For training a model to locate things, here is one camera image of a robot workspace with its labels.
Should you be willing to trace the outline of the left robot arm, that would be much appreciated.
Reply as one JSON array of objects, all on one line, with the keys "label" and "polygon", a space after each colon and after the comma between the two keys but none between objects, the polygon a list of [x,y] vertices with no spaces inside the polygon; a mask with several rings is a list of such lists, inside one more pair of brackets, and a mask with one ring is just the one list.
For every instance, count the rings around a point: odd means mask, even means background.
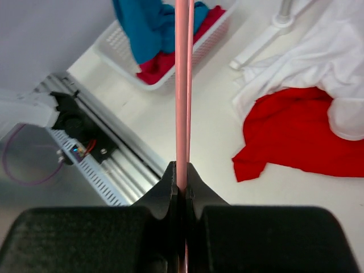
[{"label": "left robot arm", "polygon": [[1,138],[18,124],[63,130],[80,141],[93,130],[93,121],[75,95],[54,91],[16,94],[1,89]]}]

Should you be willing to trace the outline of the magenta t shirt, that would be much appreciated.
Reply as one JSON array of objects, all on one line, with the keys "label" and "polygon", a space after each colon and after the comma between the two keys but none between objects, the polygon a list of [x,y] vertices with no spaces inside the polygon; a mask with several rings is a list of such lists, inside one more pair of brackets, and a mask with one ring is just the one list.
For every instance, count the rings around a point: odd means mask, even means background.
[{"label": "magenta t shirt", "polygon": [[[226,10],[220,5],[209,9],[203,2],[196,2],[193,43],[196,44],[225,12]],[[136,76],[147,85],[153,85],[161,80],[174,65],[175,53],[160,51],[153,59],[139,65],[140,72],[136,73]]]}]

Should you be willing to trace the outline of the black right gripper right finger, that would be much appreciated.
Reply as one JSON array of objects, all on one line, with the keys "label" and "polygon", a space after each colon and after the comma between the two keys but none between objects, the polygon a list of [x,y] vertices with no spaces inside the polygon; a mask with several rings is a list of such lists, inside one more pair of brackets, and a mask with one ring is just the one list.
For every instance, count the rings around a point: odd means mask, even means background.
[{"label": "black right gripper right finger", "polygon": [[344,231],[315,206],[230,205],[187,167],[189,272],[358,272]]}]

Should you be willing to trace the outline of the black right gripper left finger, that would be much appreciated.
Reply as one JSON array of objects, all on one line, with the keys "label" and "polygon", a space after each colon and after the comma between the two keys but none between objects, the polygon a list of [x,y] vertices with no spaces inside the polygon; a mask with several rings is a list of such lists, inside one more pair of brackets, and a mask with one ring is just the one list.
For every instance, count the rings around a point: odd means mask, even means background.
[{"label": "black right gripper left finger", "polygon": [[177,272],[176,164],[130,206],[33,208],[1,246],[2,272]]}]

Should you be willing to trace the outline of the pink hanger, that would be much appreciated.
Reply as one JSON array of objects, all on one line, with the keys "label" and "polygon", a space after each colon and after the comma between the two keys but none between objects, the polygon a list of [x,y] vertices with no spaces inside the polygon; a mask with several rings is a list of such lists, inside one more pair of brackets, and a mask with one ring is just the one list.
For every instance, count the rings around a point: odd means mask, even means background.
[{"label": "pink hanger", "polygon": [[191,139],[191,90],[194,2],[176,1],[175,89],[176,89],[176,184],[185,201],[187,162]]}]

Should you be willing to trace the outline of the white t shirt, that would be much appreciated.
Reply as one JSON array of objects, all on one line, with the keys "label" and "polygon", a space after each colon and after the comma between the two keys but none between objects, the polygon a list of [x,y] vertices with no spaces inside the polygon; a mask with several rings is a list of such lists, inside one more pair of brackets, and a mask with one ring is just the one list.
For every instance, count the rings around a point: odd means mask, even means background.
[{"label": "white t shirt", "polygon": [[245,119],[256,100],[287,88],[318,87],[333,98],[329,126],[363,139],[363,1],[331,1],[288,51],[243,69],[234,110]]}]

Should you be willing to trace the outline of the blue t shirt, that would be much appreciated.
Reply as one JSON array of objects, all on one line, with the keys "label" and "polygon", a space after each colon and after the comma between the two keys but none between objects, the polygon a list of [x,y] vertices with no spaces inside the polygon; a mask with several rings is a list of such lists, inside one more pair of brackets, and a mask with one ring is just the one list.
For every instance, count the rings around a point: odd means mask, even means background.
[{"label": "blue t shirt", "polygon": [[175,51],[175,8],[160,0],[115,0],[116,18],[137,64]]}]

